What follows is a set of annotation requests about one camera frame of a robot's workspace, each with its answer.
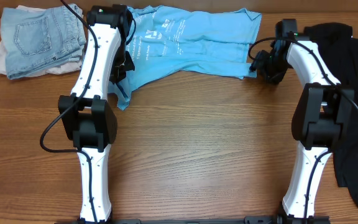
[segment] denim pocket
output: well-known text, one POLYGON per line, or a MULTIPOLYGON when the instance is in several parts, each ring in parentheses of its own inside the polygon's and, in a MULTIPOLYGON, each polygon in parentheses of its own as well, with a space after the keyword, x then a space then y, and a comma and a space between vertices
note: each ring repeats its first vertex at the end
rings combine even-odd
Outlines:
POLYGON ((48 31, 48 17, 16 25, 14 43, 23 56, 50 50, 52 46, 48 31))

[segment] white leg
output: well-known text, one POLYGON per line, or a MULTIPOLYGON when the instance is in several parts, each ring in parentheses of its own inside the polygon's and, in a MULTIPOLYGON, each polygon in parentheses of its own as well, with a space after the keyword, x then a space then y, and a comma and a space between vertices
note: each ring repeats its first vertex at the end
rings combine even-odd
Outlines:
MULTIPOLYGON (((292 172, 291 184, 283 199, 283 208, 287 215, 294 215, 295 218, 303 218, 305 212, 305 194, 311 170, 314 162, 316 162, 316 158, 327 150, 326 147, 312 147, 310 150, 306 150, 301 142, 298 143, 298 152, 296 154, 295 166, 292 172)), ((318 185, 324 166, 330 156, 331 153, 321 158, 321 162, 318 163, 314 172, 313 180, 310 185, 307 217, 314 215, 314 200, 316 198, 318 185)))
MULTIPOLYGON (((111 202, 108 192, 108 159, 111 145, 108 144, 103 152, 98 152, 97 149, 82 148, 91 158, 92 164, 92 197, 94 209, 98 222, 100 220, 107 220, 111 213, 111 202)), ((81 178, 82 178, 82 209, 81 218, 87 222, 94 222, 90 198, 89 198, 89 167, 86 157, 77 153, 81 163, 81 178)))

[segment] blue jeans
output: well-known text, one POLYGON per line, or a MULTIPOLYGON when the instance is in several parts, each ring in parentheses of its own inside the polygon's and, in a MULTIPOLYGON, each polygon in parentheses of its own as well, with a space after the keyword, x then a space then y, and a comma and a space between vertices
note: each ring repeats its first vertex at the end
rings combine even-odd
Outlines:
POLYGON ((4 8, 1 38, 9 79, 79 60, 86 42, 82 23, 65 6, 44 12, 4 8))

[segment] blue fabric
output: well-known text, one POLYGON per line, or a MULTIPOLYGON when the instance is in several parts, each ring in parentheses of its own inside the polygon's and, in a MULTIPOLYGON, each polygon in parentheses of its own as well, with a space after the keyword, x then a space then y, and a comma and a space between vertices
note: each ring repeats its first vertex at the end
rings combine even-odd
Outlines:
POLYGON ((118 96, 124 110, 131 93, 154 80, 179 70, 228 77, 256 77, 246 63, 249 45, 258 34, 262 15, 241 9, 210 14, 188 12, 167 6, 133 9, 137 29, 127 50, 135 71, 117 85, 109 83, 109 93, 118 96))
MULTIPOLYGON (((80 13, 75 4, 70 7, 80 13)), ((4 8, 1 38, 9 79, 78 61, 86 42, 82 24, 65 6, 43 12, 4 8)))

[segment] wooden surface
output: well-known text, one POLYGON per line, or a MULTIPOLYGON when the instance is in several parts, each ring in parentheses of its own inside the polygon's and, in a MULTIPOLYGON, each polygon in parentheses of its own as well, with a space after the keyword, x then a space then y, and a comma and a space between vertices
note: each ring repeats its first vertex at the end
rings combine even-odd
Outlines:
MULTIPOLYGON (((94 5, 111 6, 112 4, 126 4, 134 8, 151 6, 173 6, 189 11, 229 12, 245 7, 251 11, 265 13, 283 12, 358 12, 358 0, 67 0, 76 3, 84 10, 94 5)), ((39 0, 0 0, 0 17, 4 7, 57 7, 60 1, 39 0)))
MULTIPOLYGON (((344 22, 358 38, 358 13, 264 14, 258 38, 274 35, 283 18, 297 18, 300 30, 344 22)), ((39 146, 41 132, 58 115, 59 95, 69 94, 77 76, 0 75, 0 223, 53 223, 80 214, 77 156, 49 154, 39 146)), ((125 111, 111 96, 119 124, 108 171, 114 218, 273 215, 295 161, 290 124, 300 94, 290 70, 278 86, 179 72, 134 92, 125 111)), ((46 143, 71 148, 61 122, 46 143)), ((347 189, 337 188, 332 158, 316 214, 329 215, 332 223, 358 223, 347 189)))

